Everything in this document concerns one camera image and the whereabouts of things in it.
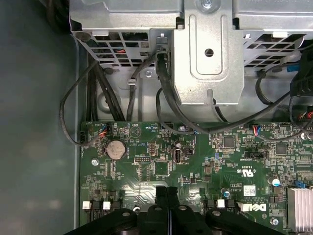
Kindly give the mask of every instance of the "integrated circuit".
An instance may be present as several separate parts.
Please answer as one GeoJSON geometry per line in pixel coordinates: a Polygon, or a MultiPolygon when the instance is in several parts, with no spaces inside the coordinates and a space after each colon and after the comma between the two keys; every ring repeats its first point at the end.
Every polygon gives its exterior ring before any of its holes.
{"type": "Polygon", "coordinates": [[[154,162],[154,175],[167,177],[169,175],[168,162],[154,162]]]}
{"type": "Polygon", "coordinates": [[[235,139],[233,136],[225,136],[224,137],[224,148],[234,148],[235,147],[235,139]]]}
{"type": "Polygon", "coordinates": [[[287,144],[286,143],[277,143],[276,144],[276,154],[286,155],[287,154],[287,144]]]}

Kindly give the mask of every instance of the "black connector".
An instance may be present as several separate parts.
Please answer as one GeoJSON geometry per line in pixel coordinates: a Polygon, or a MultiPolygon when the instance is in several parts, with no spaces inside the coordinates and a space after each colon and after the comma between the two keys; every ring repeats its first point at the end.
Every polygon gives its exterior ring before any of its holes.
{"type": "Polygon", "coordinates": [[[313,49],[301,56],[299,73],[290,83],[290,96],[313,96],[313,49]]]}

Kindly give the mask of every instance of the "black cable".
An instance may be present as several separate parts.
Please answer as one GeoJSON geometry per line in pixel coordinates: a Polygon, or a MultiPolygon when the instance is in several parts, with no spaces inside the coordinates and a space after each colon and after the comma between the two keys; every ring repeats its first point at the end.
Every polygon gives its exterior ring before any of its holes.
{"type": "MultiPolygon", "coordinates": [[[[313,119],[311,119],[305,126],[304,126],[304,129],[308,128],[310,125],[313,124],[313,119]]],[[[281,139],[268,139],[268,138],[265,138],[263,136],[257,136],[258,138],[264,140],[264,141],[268,141],[268,142],[282,142],[282,141],[289,141],[289,140],[292,140],[293,138],[296,138],[296,137],[299,137],[301,136],[301,134],[307,132],[307,130],[305,131],[300,131],[296,134],[293,134],[291,136],[288,136],[288,137],[285,137],[285,138],[281,138],[281,139]]]]}
{"type": "Polygon", "coordinates": [[[110,113],[111,115],[113,116],[113,119],[114,121],[120,121],[120,116],[117,112],[117,109],[116,107],[114,106],[113,102],[112,102],[112,99],[111,99],[111,96],[108,92],[108,89],[107,87],[104,85],[103,81],[99,78],[99,75],[98,75],[98,72],[95,71],[95,69],[93,70],[95,72],[95,75],[96,75],[96,79],[102,89],[102,92],[103,92],[103,95],[106,99],[106,103],[108,104],[108,107],[109,107],[109,110],[110,110],[110,113]]]}
{"type": "MultiPolygon", "coordinates": [[[[155,55],[152,55],[147,60],[145,60],[134,71],[134,73],[132,75],[132,79],[136,80],[136,78],[137,78],[138,74],[140,73],[140,71],[142,71],[143,69],[149,67],[150,64],[152,64],[154,61],[155,61],[155,55]]],[[[132,120],[135,99],[136,99],[136,85],[131,85],[130,89],[129,89],[129,104],[128,104],[127,112],[126,112],[126,121],[131,121],[132,120]]]]}
{"type": "Polygon", "coordinates": [[[117,118],[116,121],[125,121],[125,118],[124,118],[121,106],[118,103],[116,95],[115,95],[115,93],[114,93],[114,91],[113,91],[109,81],[107,80],[106,76],[104,75],[104,73],[102,71],[102,67],[99,64],[97,64],[95,66],[95,68],[94,68],[94,71],[96,73],[97,80],[98,80],[102,90],[103,91],[106,90],[108,92],[109,97],[112,100],[113,107],[115,107],[115,109],[116,109],[116,112],[117,112],[117,115],[118,115],[118,118],[117,118]]]}
{"type": "Polygon", "coordinates": [[[77,85],[87,76],[87,74],[89,73],[89,71],[97,64],[97,61],[93,61],[88,68],[85,69],[85,71],[82,73],[82,75],[77,79],[77,81],[73,84],[73,86],[68,90],[68,92],[65,94],[65,96],[63,97],[63,99],[61,100],[60,103],[60,110],[59,110],[59,119],[60,119],[60,123],[61,123],[61,127],[62,130],[66,136],[66,138],[74,145],[80,146],[80,147],[88,147],[90,145],[92,145],[93,143],[95,143],[100,136],[96,136],[94,137],[92,140],[90,140],[89,142],[86,143],[78,143],[75,140],[72,139],[72,137],[69,135],[66,124],[65,124],[65,119],[64,119],[64,106],[65,106],[65,102],[67,100],[67,98],[69,97],[69,95],[72,93],[72,91],[77,87],[77,85]]]}
{"type": "Polygon", "coordinates": [[[86,121],[92,121],[92,119],[91,119],[91,76],[90,76],[90,74],[89,74],[88,80],[87,80],[86,121]]]}
{"type": "Polygon", "coordinates": [[[293,103],[294,103],[294,96],[290,97],[290,101],[289,101],[289,118],[290,118],[292,125],[298,128],[299,130],[302,130],[303,132],[313,133],[313,131],[307,130],[306,128],[303,128],[302,126],[298,125],[296,121],[293,119],[293,115],[292,115],[293,103]]]}
{"type": "Polygon", "coordinates": [[[192,135],[194,134],[194,131],[178,131],[175,130],[173,128],[171,128],[170,126],[168,126],[161,117],[161,102],[160,102],[160,94],[162,92],[162,88],[160,88],[156,94],[156,115],[157,115],[157,119],[159,121],[159,123],[161,123],[161,125],[167,129],[170,130],[171,132],[173,132],[174,134],[179,134],[179,135],[192,135]]]}
{"type": "Polygon", "coordinates": [[[132,121],[135,100],[136,100],[136,86],[131,85],[129,87],[129,103],[126,112],[126,121],[132,121]]]}
{"type": "Polygon", "coordinates": [[[98,109],[97,109],[97,80],[95,78],[93,70],[91,70],[90,73],[91,73],[91,80],[90,80],[90,86],[91,86],[91,96],[90,96],[91,116],[92,116],[92,121],[99,121],[98,109]]]}
{"type": "Polygon", "coordinates": [[[224,131],[227,131],[227,130],[230,130],[233,128],[237,128],[237,127],[244,125],[248,122],[251,122],[253,120],[259,119],[259,118],[263,117],[264,115],[266,115],[267,113],[274,110],[278,105],[280,105],[282,102],[284,102],[286,100],[286,98],[289,97],[289,95],[290,95],[290,92],[286,93],[280,99],[278,99],[276,102],[274,102],[272,105],[266,107],[265,109],[255,113],[249,117],[246,117],[242,120],[239,120],[237,122],[234,122],[234,123],[231,123],[228,125],[217,126],[217,127],[213,127],[213,128],[204,130],[203,128],[195,125],[192,121],[190,121],[180,110],[180,108],[177,105],[175,98],[174,98],[174,93],[172,90],[172,86],[170,84],[170,78],[169,78],[168,73],[167,73],[164,54],[159,54],[157,59],[158,59],[157,73],[159,74],[161,86],[162,86],[166,101],[169,104],[170,108],[172,109],[174,114],[180,119],[180,121],[183,122],[186,126],[192,128],[196,131],[202,132],[203,134],[210,135],[213,133],[224,132],[224,131]]]}
{"type": "Polygon", "coordinates": [[[46,17],[52,27],[57,33],[70,33],[69,14],[67,9],[59,0],[47,0],[46,2],[46,17]]]}
{"type": "Polygon", "coordinates": [[[221,109],[219,108],[219,106],[214,106],[214,109],[216,111],[216,114],[220,117],[220,119],[223,122],[228,122],[227,119],[225,118],[225,116],[223,115],[223,113],[221,112],[221,109]]]}
{"type": "MultiPolygon", "coordinates": [[[[267,75],[268,72],[274,70],[274,69],[279,69],[279,68],[284,68],[284,67],[287,67],[287,66],[292,66],[292,65],[298,65],[299,63],[286,63],[286,64],[282,64],[282,65],[276,65],[268,70],[261,70],[261,71],[258,71],[257,72],[257,75],[258,75],[258,80],[256,81],[255,83],[255,92],[256,92],[256,95],[258,96],[259,100],[265,104],[265,105],[271,105],[273,104],[272,101],[270,101],[265,95],[264,93],[262,92],[262,89],[261,89],[261,82],[262,82],[262,79],[264,79],[267,75]]],[[[283,106],[278,106],[280,109],[283,109],[284,111],[287,111],[288,112],[288,109],[283,107],[283,106]]]]}
{"type": "Polygon", "coordinates": [[[290,118],[290,121],[291,121],[292,125],[294,127],[298,128],[298,129],[300,129],[301,131],[299,131],[296,134],[293,134],[291,136],[288,136],[288,137],[285,137],[285,138],[281,138],[281,139],[268,139],[268,138],[265,138],[263,136],[258,136],[258,138],[260,138],[260,139],[262,139],[264,141],[269,141],[269,142],[281,142],[281,141],[289,141],[289,140],[291,140],[293,138],[301,136],[301,134],[306,133],[306,132],[313,133],[313,131],[307,129],[308,127],[310,127],[313,124],[313,119],[311,119],[304,127],[299,126],[295,122],[295,120],[293,119],[293,116],[292,116],[293,102],[294,102],[294,97],[290,97],[290,101],[289,101],[289,118],[290,118]]]}
{"type": "Polygon", "coordinates": [[[55,8],[54,8],[53,0],[47,0],[46,3],[47,3],[47,6],[46,6],[47,20],[55,32],[61,33],[62,30],[60,29],[58,23],[55,20],[55,8]]]}

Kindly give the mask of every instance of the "screw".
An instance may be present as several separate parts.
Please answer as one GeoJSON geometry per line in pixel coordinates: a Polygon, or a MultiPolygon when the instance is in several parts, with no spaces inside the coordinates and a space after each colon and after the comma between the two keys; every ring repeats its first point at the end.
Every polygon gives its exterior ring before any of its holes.
{"type": "Polygon", "coordinates": [[[202,0],[202,6],[205,9],[210,9],[212,7],[212,0],[202,0]]]}
{"type": "Polygon", "coordinates": [[[276,218],[272,218],[271,220],[270,220],[270,223],[272,224],[272,225],[278,225],[279,224],[279,221],[278,221],[278,219],[276,219],[276,218]]]}
{"type": "Polygon", "coordinates": [[[152,77],[152,72],[150,70],[146,71],[146,77],[148,78],[152,77]]]}
{"type": "Polygon", "coordinates": [[[187,210],[187,207],[185,207],[185,206],[179,206],[178,209],[180,209],[181,211],[185,211],[185,210],[187,210]]]}
{"type": "Polygon", "coordinates": [[[91,164],[94,166],[97,166],[97,165],[99,165],[99,160],[94,158],[94,159],[92,159],[91,164]]]}
{"type": "Polygon", "coordinates": [[[178,130],[179,130],[179,131],[186,131],[186,127],[185,127],[185,126],[180,126],[180,127],[178,128],[178,130]]]}
{"type": "Polygon", "coordinates": [[[107,75],[112,75],[114,73],[114,69],[112,68],[105,68],[104,69],[104,72],[107,74],[107,75]]]}
{"type": "Polygon", "coordinates": [[[85,32],[77,32],[75,33],[75,37],[84,43],[88,42],[91,39],[91,35],[85,32]]]}
{"type": "Polygon", "coordinates": [[[214,215],[214,216],[221,216],[221,213],[219,211],[213,211],[212,215],[214,215]]]}

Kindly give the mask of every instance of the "microchip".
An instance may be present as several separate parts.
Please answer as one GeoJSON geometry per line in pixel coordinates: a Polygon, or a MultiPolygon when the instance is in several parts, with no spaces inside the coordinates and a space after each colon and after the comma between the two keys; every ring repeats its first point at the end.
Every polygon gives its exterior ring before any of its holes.
{"type": "Polygon", "coordinates": [[[154,176],[164,176],[169,175],[169,166],[167,162],[154,162],[154,176]]]}
{"type": "Polygon", "coordinates": [[[186,155],[194,155],[195,150],[193,148],[185,148],[185,154],[186,155]]]}
{"type": "Polygon", "coordinates": [[[224,137],[224,148],[234,148],[235,147],[235,139],[232,136],[224,137]]]}
{"type": "Polygon", "coordinates": [[[205,172],[206,175],[212,174],[212,167],[206,166],[206,167],[204,168],[204,172],[205,172]]]}
{"type": "Polygon", "coordinates": [[[101,208],[102,208],[102,202],[99,202],[99,201],[92,202],[93,210],[100,210],[101,208]]]}
{"type": "Polygon", "coordinates": [[[235,200],[232,200],[232,199],[225,200],[225,205],[226,205],[226,208],[235,208],[236,207],[235,200]]]}
{"type": "Polygon", "coordinates": [[[261,159],[265,157],[266,157],[265,152],[245,152],[245,158],[261,159]]]}
{"type": "Polygon", "coordinates": [[[207,208],[214,208],[215,207],[215,202],[212,199],[206,200],[205,204],[206,204],[205,207],[207,207],[207,208]]]}
{"type": "Polygon", "coordinates": [[[276,154],[287,154],[287,144],[278,143],[276,145],[276,154]]]}
{"type": "Polygon", "coordinates": [[[274,193],[275,194],[280,194],[280,193],[282,193],[282,189],[280,187],[275,187],[274,188],[274,193]]]}
{"type": "Polygon", "coordinates": [[[204,181],[206,182],[211,182],[212,177],[210,175],[205,175],[204,176],[204,181]]]}
{"type": "Polygon", "coordinates": [[[112,202],[111,203],[111,209],[112,210],[121,209],[122,208],[121,206],[122,206],[121,202],[112,202]]]}

